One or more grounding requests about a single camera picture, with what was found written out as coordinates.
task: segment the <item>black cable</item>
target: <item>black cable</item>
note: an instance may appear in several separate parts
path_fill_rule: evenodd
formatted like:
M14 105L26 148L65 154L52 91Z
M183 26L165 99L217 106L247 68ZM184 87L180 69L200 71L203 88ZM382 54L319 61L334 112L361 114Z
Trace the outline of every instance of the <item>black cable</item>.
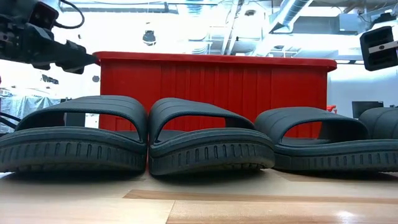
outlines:
M9 126L12 129L15 129L17 127L16 124L12 123L11 121L8 121L6 118L0 117L0 123L5 124L6 126Z
M10 118L10 119L13 119L14 121L18 121L18 122L21 121L21 119L15 117L13 115L10 115L10 114L7 114L7 113L3 113L3 112L0 112L0 116L5 116L6 118Z
M71 2L69 2L67 0L60 0L60 2L69 5L70 7L74 8L77 12L79 12L79 14L81 16L81 22L80 22L79 25L76 25L76 26L65 26L65 25L62 25L62 24L58 23L57 21L55 21L54 26L62 28L62 29L77 29L77 28L80 28L86 21L85 16L81 12L81 10L77 6L75 6L74 3L71 3Z
M343 13L343 10L341 10L340 7L338 7L338 6L332 6L331 8L333 9L334 7L335 7L335 8L338 8L338 9L340 10L340 12Z
M368 22L368 23L372 23L372 21L367 21L362 15L358 14L358 16L359 16L360 18L362 18L363 21Z

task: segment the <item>robotic arm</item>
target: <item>robotic arm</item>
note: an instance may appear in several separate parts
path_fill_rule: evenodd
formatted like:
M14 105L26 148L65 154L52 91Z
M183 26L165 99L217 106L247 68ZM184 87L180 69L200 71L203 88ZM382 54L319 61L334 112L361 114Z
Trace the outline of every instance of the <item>robotic arm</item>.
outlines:
M55 63L66 72L82 74L97 58L72 41L54 41L53 26L76 28L58 24L57 18L58 11L38 0L0 0L0 59L42 70Z

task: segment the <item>metal pipe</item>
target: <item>metal pipe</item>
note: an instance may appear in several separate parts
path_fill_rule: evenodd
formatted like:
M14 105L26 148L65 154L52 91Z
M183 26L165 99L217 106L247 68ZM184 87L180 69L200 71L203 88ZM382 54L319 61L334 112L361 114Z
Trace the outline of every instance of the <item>metal pipe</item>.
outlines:
M243 10L243 0L238 2L238 11L237 11L237 13L236 13L235 18L238 16L238 13L239 13L240 11L242 11L242 10ZM231 37L229 38L230 41L229 41L228 48L227 48L227 50L226 50L226 54L227 54L227 55L231 55L237 37L238 37L238 35L237 35L236 31L234 31L234 28L233 28L233 26L232 26Z
M229 12L229 17L227 18L227 30L225 31L224 34L224 42L221 48L221 55L225 54L226 46L228 44L229 37L231 36L232 28L234 26L235 17L237 16L237 13L238 13L238 4L232 3L231 10Z

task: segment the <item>white wall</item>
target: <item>white wall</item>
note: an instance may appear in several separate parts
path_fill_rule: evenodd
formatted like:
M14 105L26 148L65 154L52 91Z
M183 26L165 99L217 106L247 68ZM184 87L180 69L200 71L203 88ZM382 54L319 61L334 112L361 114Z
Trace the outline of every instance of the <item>white wall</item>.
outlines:
M398 68L369 72L364 65L338 65L329 73L328 105L337 113L353 117L352 101L383 101L398 105Z

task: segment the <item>tread pattern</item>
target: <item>tread pattern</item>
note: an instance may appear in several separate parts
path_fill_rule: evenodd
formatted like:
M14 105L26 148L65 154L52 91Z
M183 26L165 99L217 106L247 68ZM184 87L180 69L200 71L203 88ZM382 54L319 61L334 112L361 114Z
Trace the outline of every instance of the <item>tread pattern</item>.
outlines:
M397 172L398 149L334 156L291 157L275 153L275 169L296 171L374 171Z
M149 158L153 175L204 172L208 170L266 169L274 166L274 151L254 143L229 142L181 149Z
M0 172L141 171L145 158L146 155L91 141L23 142L0 148Z

